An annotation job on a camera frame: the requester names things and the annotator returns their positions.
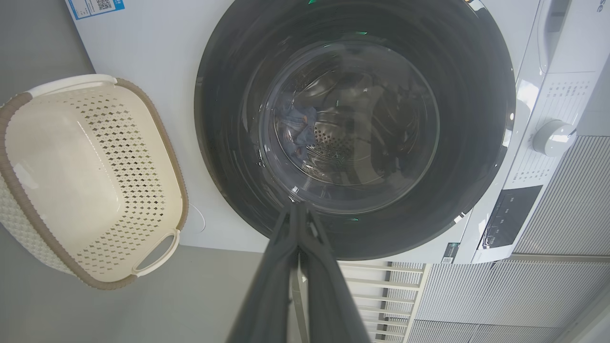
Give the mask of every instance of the basket handle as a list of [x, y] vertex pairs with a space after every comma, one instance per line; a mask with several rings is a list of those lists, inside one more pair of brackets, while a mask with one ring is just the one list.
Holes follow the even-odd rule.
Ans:
[[[148, 267], [144, 268], [144, 269], [136, 269], [138, 265], [140, 265], [140, 263], [142, 263], [142, 261], [144, 261], [144, 259], [151, 253], [153, 252], [153, 250], [161, 243], [163, 242], [164, 239], [166, 239], [167, 237], [170, 236], [174, 236], [174, 241], [171, 243], [170, 248], [165, 252], [165, 254], [163, 254], [163, 256], [161, 256], [158, 260], [154, 261], [151, 265], [149, 265]], [[167, 233], [166, 235], [164, 235], [163, 237], [161, 237], [161, 239], [159, 239], [159, 241], [152, 247], [150, 248], [150, 250], [148, 250], [147, 254], [145, 254], [144, 256], [142, 256], [142, 258], [140, 258], [138, 260], [138, 262], [135, 263], [134, 267], [131, 270], [131, 273], [137, 277], [140, 276], [144, 276], [148, 273], [151, 273], [152, 271], [154, 271], [155, 269], [159, 268], [163, 263], [166, 263], [167, 260], [170, 259], [171, 255], [174, 254], [174, 252], [176, 251], [177, 247], [178, 247], [178, 242], [180, 241], [180, 230], [175, 230], [174, 232], [171, 233]]]
[[104, 74], [79, 75], [39, 85], [28, 90], [27, 92], [30, 93], [33, 98], [35, 98], [37, 96], [58, 92], [60, 90], [65, 91], [68, 90], [67, 88], [70, 88], [69, 90], [74, 90], [80, 88], [96, 87], [104, 83], [114, 85], [117, 84], [117, 79], [113, 78], [110, 75]]

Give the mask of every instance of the gray floor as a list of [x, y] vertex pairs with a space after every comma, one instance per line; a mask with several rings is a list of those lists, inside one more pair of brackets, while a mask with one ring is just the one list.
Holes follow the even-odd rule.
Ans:
[[223, 342], [260, 254], [179, 247], [161, 268], [99, 291], [0, 228], [0, 342]]
[[[92, 73], [62, 0], [0, 4], [0, 103]], [[260, 254], [179, 247], [117, 291], [92, 289], [33, 258], [0, 227], [0, 342], [223, 342]]]

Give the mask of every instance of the label sticker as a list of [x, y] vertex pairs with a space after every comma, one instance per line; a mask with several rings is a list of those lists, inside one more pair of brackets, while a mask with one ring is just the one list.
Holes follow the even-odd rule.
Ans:
[[68, 0], [76, 20], [124, 10], [123, 0]]
[[447, 243], [447, 249], [445, 249], [445, 254], [443, 255], [443, 259], [440, 263], [442, 264], [452, 264], [453, 259], [458, 254], [459, 243]]

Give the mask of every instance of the qr code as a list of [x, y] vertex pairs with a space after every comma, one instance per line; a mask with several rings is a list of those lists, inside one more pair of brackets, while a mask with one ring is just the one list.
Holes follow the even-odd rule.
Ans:
[[110, 0], [97, 0], [100, 10], [108, 10], [112, 8], [112, 2]]

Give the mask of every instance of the cream basket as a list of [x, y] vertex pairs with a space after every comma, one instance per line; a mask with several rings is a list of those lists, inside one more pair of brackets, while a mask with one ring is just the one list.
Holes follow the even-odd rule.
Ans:
[[155, 107], [128, 81], [76, 76], [4, 104], [0, 176], [0, 222], [41, 262], [95, 288], [123, 287], [178, 247], [182, 175]]

